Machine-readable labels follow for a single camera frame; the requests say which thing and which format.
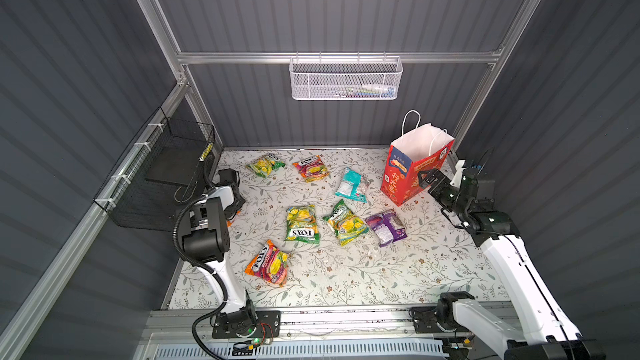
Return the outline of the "red paper gift bag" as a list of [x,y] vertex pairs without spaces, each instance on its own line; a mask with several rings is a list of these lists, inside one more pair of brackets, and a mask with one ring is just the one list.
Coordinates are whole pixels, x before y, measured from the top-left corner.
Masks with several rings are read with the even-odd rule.
[[455,142],[446,129],[420,122],[421,114],[408,110],[400,137],[389,147],[381,190],[396,206],[402,206],[423,191],[418,174],[440,169]]

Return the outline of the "green Fox's candy bag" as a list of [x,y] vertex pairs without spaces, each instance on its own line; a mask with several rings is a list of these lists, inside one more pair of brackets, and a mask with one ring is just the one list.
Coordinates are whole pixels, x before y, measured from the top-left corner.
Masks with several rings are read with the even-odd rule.
[[314,205],[291,206],[286,217],[287,241],[320,244],[320,232]]

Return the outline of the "orange pink Fox's candy bag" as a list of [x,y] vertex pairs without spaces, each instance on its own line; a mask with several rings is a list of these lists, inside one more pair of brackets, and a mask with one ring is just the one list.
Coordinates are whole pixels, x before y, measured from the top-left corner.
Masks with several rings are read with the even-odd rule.
[[289,255],[268,240],[244,272],[274,285],[284,285],[288,276],[288,260]]

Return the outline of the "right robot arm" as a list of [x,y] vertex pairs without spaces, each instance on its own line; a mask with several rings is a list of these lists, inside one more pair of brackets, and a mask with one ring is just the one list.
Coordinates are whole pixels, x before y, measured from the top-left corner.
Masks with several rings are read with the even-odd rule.
[[515,329],[486,310],[469,293],[441,294],[429,325],[455,333],[465,328],[501,359],[604,359],[594,339],[586,339],[561,309],[536,270],[513,220],[478,198],[477,168],[465,168],[458,186],[439,169],[421,171],[418,182],[441,207],[458,218],[492,265],[510,297],[521,328]]

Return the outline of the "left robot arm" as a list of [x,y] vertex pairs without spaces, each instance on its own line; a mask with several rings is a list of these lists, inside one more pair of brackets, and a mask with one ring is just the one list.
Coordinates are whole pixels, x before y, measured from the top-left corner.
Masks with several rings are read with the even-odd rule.
[[179,211],[173,244],[180,258],[204,276],[224,313],[248,306],[248,294],[236,280],[227,253],[231,248],[228,222],[245,204],[237,170],[218,171],[219,182],[187,202]]

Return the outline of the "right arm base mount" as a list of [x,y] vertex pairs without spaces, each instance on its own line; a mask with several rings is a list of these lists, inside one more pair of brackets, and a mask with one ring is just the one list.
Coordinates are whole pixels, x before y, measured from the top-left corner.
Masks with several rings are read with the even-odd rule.
[[436,306],[411,307],[408,315],[415,333],[449,333],[449,330],[439,322]]

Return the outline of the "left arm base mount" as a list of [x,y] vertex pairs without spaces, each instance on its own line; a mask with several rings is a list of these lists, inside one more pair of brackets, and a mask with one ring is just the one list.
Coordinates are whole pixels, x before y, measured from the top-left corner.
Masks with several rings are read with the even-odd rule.
[[240,310],[217,315],[211,326],[212,338],[277,338],[282,313],[266,310]]

